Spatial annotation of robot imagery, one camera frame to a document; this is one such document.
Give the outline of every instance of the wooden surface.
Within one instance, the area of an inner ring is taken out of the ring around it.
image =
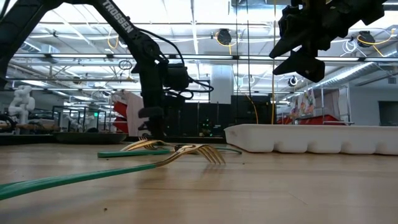
[[[0,184],[146,164],[160,156],[97,159],[118,146],[0,147]],[[398,157],[195,155],[166,167],[0,201],[0,223],[398,223]]]

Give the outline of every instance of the gold fork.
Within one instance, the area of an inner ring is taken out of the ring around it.
[[[164,146],[174,146],[169,143],[163,142],[161,140],[148,140],[145,137],[139,137],[138,142],[134,142],[134,143],[122,148],[121,151],[131,151],[131,150],[139,149],[141,147],[143,147],[145,149],[149,149],[149,150],[156,150],[157,148],[154,147],[154,145],[158,144],[158,143],[161,143]]]
[[[174,160],[178,159],[182,155],[186,154],[191,154],[198,152],[199,154],[203,155],[207,159],[208,162],[214,163],[214,164],[223,164],[225,163],[225,160],[223,156],[217,151],[216,148],[213,146],[209,145],[176,145],[174,147],[174,153],[166,158],[163,161],[156,162],[158,166],[164,166],[166,164],[169,164],[173,162]]]

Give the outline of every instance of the ceiling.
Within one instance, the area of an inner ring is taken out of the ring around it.
[[[260,8],[250,7],[247,13],[246,10],[240,8],[236,10],[235,7],[231,7],[228,0],[114,0],[114,2],[125,15],[131,18],[133,24],[171,40],[183,55],[207,56],[268,56],[274,46],[274,28],[277,31],[275,41],[279,39],[279,28],[274,27],[274,19],[279,20],[281,9],[285,7],[285,5],[276,6],[277,14],[275,16],[272,5]],[[285,2],[278,1],[278,4],[285,4]],[[384,49],[395,45],[397,42],[396,36],[391,34],[391,30],[396,28],[395,18],[397,16],[398,12],[396,11],[386,11],[386,15],[382,19],[370,26],[366,27],[362,22],[358,22],[349,30],[346,39],[336,39],[332,42],[329,50],[326,52],[319,51],[319,56],[336,58],[382,57],[381,54],[383,54]],[[231,43],[233,46],[230,49],[220,45],[214,38],[219,29],[229,29],[233,39]],[[348,43],[349,38],[358,36],[361,30],[369,30],[375,37],[376,42],[389,39],[389,41],[377,46],[381,54],[377,53],[372,47],[362,48]],[[164,54],[176,54],[171,45],[159,39],[155,39],[155,41]],[[51,53],[60,54],[129,54],[126,46],[118,42],[118,35],[112,27],[94,7],[88,5],[62,4],[60,7],[49,11],[26,42],[29,45],[21,48],[19,53],[32,53],[35,51],[34,47],[41,50],[37,53],[46,53],[43,52],[43,46],[47,47],[46,49],[51,46]],[[97,81],[84,81],[78,84],[54,81],[48,82],[47,85],[66,89],[95,89],[105,86],[106,88],[131,89],[139,92],[138,75],[130,74],[129,70],[121,70],[119,62],[122,60],[125,59],[106,60],[82,58],[76,55],[73,58],[58,58],[57,63],[52,63],[40,58],[15,57],[12,59],[7,75],[11,78],[45,76],[54,80],[81,77]],[[128,61],[131,65],[135,64],[132,58],[129,58]],[[272,61],[270,60],[251,61],[250,66],[247,60],[188,59],[186,61],[189,74],[198,79],[217,78],[217,74],[212,72],[212,67],[223,65],[232,69],[241,90],[248,90],[249,88],[249,71],[254,77],[250,80],[253,90],[269,91],[272,88]],[[340,61],[327,62],[326,74],[352,66],[354,64]],[[390,70],[393,67],[392,64],[384,68]],[[292,75],[298,77],[299,80],[303,80],[295,88],[287,85],[287,79]],[[355,85],[375,76],[377,74],[366,75],[352,82]],[[138,82],[120,82],[127,77],[131,77]],[[276,91],[295,91],[308,85],[308,81],[295,73],[274,78]],[[377,83],[382,85],[383,81],[372,82],[371,84],[378,85]],[[64,90],[58,92],[67,95],[70,93]],[[96,96],[97,94],[93,94],[93,91],[83,91],[81,94],[102,99],[102,96]],[[205,97],[203,94],[195,96],[196,99]]]

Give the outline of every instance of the robotic arm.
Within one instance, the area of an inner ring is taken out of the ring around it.
[[[325,63],[315,58],[318,50],[328,50],[332,40],[346,37],[358,21],[369,25],[383,17],[382,4],[386,1],[291,0],[278,22],[281,39],[269,55],[276,58],[290,51],[290,57],[273,71],[274,75],[297,72],[319,82],[325,77]]]
[[[162,139],[165,109],[169,106],[182,106],[185,98],[181,96],[181,92],[186,91],[190,82],[198,81],[188,76],[181,53],[173,43],[134,26],[129,21],[129,17],[126,17],[112,0],[18,0],[0,20],[0,52],[2,52],[0,87],[4,88],[8,63],[23,41],[46,12],[59,7],[64,2],[94,6],[126,43],[137,62],[132,73],[139,73],[141,80],[144,109],[139,112],[139,116],[149,118],[145,123],[147,129],[153,137]],[[180,54],[182,62],[169,64],[169,60],[160,51],[159,45],[147,34],[173,45]]]

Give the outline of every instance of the white tray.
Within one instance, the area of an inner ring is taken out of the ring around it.
[[[398,155],[396,127],[241,124],[225,134],[249,152]]]

